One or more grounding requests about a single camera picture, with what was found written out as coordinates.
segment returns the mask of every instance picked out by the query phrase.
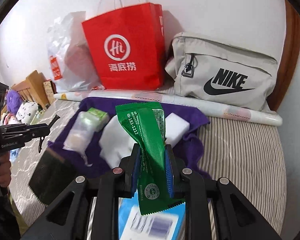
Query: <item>white wall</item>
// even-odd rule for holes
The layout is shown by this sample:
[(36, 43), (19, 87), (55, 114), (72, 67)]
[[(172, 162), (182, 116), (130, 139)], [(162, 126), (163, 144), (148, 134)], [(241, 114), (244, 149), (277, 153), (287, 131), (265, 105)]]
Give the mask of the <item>white wall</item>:
[[(168, 44), (180, 31), (229, 40), (280, 60), (285, 37), (284, 0), (150, 0), (162, 4)], [(49, 77), (47, 28), (71, 11), (97, 12), (99, 0), (20, 0), (0, 25), (0, 81), (22, 81), (37, 69)], [(113, 8), (105, 0), (102, 11)]]
[(287, 173), (287, 205), (281, 237), (291, 240), (300, 230), (300, 54), (278, 114), (283, 118), (278, 130)]

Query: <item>zipper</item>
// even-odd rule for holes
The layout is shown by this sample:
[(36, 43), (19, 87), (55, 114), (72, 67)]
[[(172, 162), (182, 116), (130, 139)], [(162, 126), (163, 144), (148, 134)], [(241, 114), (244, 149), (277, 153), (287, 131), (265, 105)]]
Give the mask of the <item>zipper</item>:
[(193, 60), (194, 60), (194, 54), (191, 53), (190, 62), (185, 65), (184, 70), (181, 72), (181, 75), (188, 78), (193, 78), (194, 74), (194, 66), (193, 66)]

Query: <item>metal screw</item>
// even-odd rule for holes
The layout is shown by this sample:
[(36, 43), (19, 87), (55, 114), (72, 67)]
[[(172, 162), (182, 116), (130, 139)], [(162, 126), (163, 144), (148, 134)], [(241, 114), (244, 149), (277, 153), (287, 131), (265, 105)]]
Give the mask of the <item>metal screw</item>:
[(221, 178), (220, 179), (220, 183), (224, 184), (224, 185), (227, 185), (227, 184), (229, 184), (229, 179), (227, 179), (227, 178)]
[(75, 182), (76, 183), (82, 183), (84, 181), (85, 181), (84, 176), (78, 176), (78, 177), (75, 178)]
[(182, 170), (182, 173), (183, 173), (183, 174), (187, 174), (187, 175), (189, 175), (189, 174), (191, 174), (191, 173), (192, 173), (192, 170), (191, 170), (191, 169), (189, 169), (189, 168), (184, 168), (184, 169)]
[(120, 167), (116, 167), (112, 170), (112, 172), (114, 174), (120, 174), (121, 172), (123, 172), (123, 169), (121, 169)]

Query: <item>plastic bag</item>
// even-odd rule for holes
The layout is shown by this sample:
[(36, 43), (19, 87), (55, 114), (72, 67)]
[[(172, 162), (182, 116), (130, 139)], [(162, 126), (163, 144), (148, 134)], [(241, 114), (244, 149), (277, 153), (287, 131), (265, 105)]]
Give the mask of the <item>plastic bag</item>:
[(88, 167), (92, 164), (88, 163), (85, 151), (99, 125), (98, 117), (88, 112), (80, 112), (64, 142), (63, 149), (78, 152)]
[(123, 129), (118, 116), (115, 115), (105, 126), (100, 137), (100, 157), (113, 169), (119, 166), (122, 158), (131, 155), (135, 143), (136, 141)]
[(58, 93), (104, 89), (96, 73), (81, 22), (86, 13), (72, 12), (48, 29), (51, 80)]

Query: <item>nike swoosh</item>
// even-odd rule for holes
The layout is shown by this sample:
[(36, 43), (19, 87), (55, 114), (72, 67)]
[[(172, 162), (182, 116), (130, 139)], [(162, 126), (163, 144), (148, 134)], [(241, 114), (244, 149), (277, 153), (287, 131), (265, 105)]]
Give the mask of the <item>nike swoosh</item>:
[(247, 89), (236, 89), (236, 88), (229, 88), (229, 89), (217, 89), (213, 88), (211, 85), (211, 81), (214, 77), (212, 77), (203, 87), (204, 92), (206, 92), (208, 95), (211, 96), (218, 96), (218, 95), (225, 95), (225, 94), (231, 94), (235, 92), (242, 92), (242, 91), (248, 91), (252, 90), (254, 88), (247, 88)]

